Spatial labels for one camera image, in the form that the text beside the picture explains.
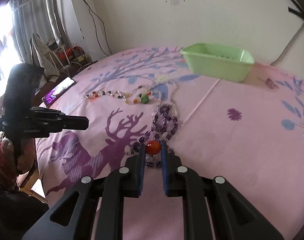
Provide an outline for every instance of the black strap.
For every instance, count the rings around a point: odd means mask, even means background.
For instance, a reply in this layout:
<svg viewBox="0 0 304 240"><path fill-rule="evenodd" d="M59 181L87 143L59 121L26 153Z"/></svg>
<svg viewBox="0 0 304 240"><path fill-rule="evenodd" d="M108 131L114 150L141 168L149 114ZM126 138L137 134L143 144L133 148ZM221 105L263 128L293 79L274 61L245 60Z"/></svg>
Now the black strap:
<svg viewBox="0 0 304 240"><path fill-rule="evenodd" d="M296 15L297 17L300 17L302 20L304 20L304 11L303 9L301 8L301 6L295 1L295 0L291 0L291 2L296 6L296 8L299 10L299 11L296 11L290 7L289 8L289 12L290 13L293 13L294 15Z"/></svg>

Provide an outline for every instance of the smartphone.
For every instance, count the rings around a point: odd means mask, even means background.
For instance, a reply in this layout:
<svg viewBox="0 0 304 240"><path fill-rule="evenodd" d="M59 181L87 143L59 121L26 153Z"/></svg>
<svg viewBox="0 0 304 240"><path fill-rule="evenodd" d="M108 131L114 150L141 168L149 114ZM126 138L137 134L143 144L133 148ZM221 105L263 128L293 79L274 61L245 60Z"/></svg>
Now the smartphone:
<svg viewBox="0 0 304 240"><path fill-rule="evenodd" d="M47 108L49 108L55 100L57 100L65 91L67 91L70 87L75 84L75 80L72 78L66 78L60 84L58 84L55 88L53 88L49 93L42 98L43 103Z"/></svg>

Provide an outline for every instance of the purple bead necklace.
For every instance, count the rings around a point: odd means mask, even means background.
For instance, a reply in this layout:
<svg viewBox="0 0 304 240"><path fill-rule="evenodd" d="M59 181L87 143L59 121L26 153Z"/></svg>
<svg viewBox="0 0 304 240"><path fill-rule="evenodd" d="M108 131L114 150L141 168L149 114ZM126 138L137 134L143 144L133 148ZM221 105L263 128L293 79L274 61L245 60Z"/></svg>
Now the purple bead necklace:
<svg viewBox="0 0 304 240"><path fill-rule="evenodd" d="M152 115L152 121L150 130L147 131L144 136L139 138L139 140L133 143L131 147L131 155L135 155L140 150L140 145L147 141L151 136L153 139L158 142L166 142L172 138L178 129L178 119L174 115L170 115L170 110L172 105L161 104L158 105ZM170 154L174 154L173 149L168 148ZM160 154L149 155L146 154L146 163L148 167L161 167Z"/></svg>

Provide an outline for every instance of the wire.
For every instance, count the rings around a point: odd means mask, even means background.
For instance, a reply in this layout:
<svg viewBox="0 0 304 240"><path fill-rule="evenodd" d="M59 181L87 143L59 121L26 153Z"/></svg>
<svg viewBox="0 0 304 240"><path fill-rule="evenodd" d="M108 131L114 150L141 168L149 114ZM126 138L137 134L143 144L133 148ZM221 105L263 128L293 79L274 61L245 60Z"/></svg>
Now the wire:
<svg viewBox="0 0 304 240"><path fill-rule="evenodd" d="M283 58L283 56L288 52L289 48L292 46L292 43L297 39L297 37L301 33L303 27L304 27L304 22L303 22L302 26L300 27L300 29L295 33L295 35L293 36L293 38L285 46L285 49L282 51L281 55L275 61L273 61L270 64L271 66L275 66L279 62L279 60L281 60Z"/></svg>
<svg viewBox="0 0 304 240"><path fill-rule="evenodd" d="M111 51L111 49L110 49L110 46L109 46L109 44L108 44L107 33L106 33L106 31L105 31L104 22L103 22L102 19L101 19L101 18L100 18L92 9L91 9L91 7L90 7L90 5L87 3L87 1L86 1L86 0L83 0L83 1L84 1L84 2L86 3L86 5L89 7L89 14L92 16L92 19L93 19L93 22L94 22L96 39L98 40L98 44L99 44L99 46L100 46L100 49L101 49L102 52L108 57L108 54L106 54L106 53L104 52L104 50L102 49L101 44L100 44L100 42L99 42L97 27L96 27L95 20L94 20L93 15L91 14L91 12L94 13L95 16L98 17L99 20L102 22L103 29L104 29L104 35L105 35L105 41L107 42L108 49L109 49L109 51L110 51L110 53L111 53L111 55L112 55L113 53L112 53L112 51Z"/></svg>

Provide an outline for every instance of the red cloth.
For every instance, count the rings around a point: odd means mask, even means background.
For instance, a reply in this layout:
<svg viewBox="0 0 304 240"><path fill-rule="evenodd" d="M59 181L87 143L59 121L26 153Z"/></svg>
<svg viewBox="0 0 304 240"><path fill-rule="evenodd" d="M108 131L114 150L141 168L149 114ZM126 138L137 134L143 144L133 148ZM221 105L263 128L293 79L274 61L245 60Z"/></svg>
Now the red cloth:
<svg viewBox="0 0 304 240"><path fill-rule="evenodd" d="M0 143L0 186L4 189L11 190L16 186L17 173L12 170L10 160L2 152Z"/></svg>

